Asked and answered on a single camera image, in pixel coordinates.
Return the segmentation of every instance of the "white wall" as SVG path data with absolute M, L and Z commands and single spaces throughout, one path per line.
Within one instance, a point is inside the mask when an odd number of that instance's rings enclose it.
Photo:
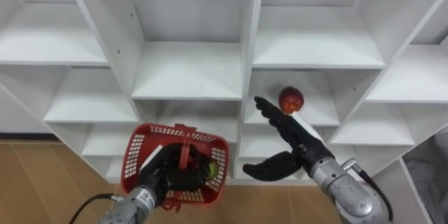
M 42 124 L 0 89 L 0 133 L 49 133 Z

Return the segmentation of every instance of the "red apple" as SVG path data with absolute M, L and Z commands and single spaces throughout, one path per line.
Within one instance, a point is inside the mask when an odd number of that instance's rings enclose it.
M 279 106 L 285 114 L 292 114 L 302 108 L 305 99 L 303 94 L 295 87 L 285 87 L 279 95 Z

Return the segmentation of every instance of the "wooden floor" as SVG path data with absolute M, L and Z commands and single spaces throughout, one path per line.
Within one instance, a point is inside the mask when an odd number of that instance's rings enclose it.
M 68 223 L 97 193 L 123 194 L 62 144 L 0 144 L 0 223 Z M 91 203 L 76 223 L 96 223 L 112 207 Z M 340 223 L 335 208 L 317 188 L 227 186 L 210 207 L 182 206 L 180 213 L 156 209 L 150 224 Z

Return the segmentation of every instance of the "robotic arm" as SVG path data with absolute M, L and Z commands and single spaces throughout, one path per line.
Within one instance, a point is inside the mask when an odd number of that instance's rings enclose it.
M 262 97 L 255 97 L 255 102 L 292 152 L 278 153 L 260 164 L 245 164 L 245 173 L 261 181 L 278 181 L 303 168 L 337 207 L 343 223 L 385 224 L 393 221 L 389 201 L 354 158 L 341 166 L 305 121 L 285 115 Z M 349 169 L 358 173 L 368 185 L 356 181 L 347 173 Z
M 278 153 L 260 164 L 245 164 L 243 171 L 246 174 L 260 181 L 278 181 L 303 168 L 337 207 L 343 223 L 392 223 L 389 201 L 354 158 L 340 165 L 317 132 L 301 118 L 285 115 L 262 97 L 255 97 L 255 102 L 292 151 Z M 179 153 L 180 148 L 175 145 L 164 147 L 157 153 L 141 170 L 137 187 L 126 198 L 115 199 L 118 203 L 99 219 L 99 223 L 141 224 L 154 208 L 161 205 L 168 189 L 196 190 L 195 187 L 202 185 L 209 171 L 201 169 L 185 173 L 178 170 Z M 367 185 L 348 174 L 350 169 Z

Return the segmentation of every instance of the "red plastic basket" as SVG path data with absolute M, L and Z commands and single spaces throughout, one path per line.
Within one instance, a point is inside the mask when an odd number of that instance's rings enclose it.
M 170 127 L 145 123 L 134 130 L 127 145 L 122 165 L 121 186 L 123 190 L 129 193 L 137 185 L 141 165 L 159 145 L 166 146 L 171 143 L 185 144 L 182 147 L 179 168 L 187 166 L 190 152 L 188 144 L 193 144 L 201 153 L 217 161 L 219 173 L 215 178 L 207 181 L 198 191 L 168 191 L 162 207 L 165 210 L 176 207 L 176 211 L 179 211 L 181 204 L 213 204 L 218 199 L 227 176 L 229 146 L 219 136 L 196 132 L 196 128 L 180 124 Z

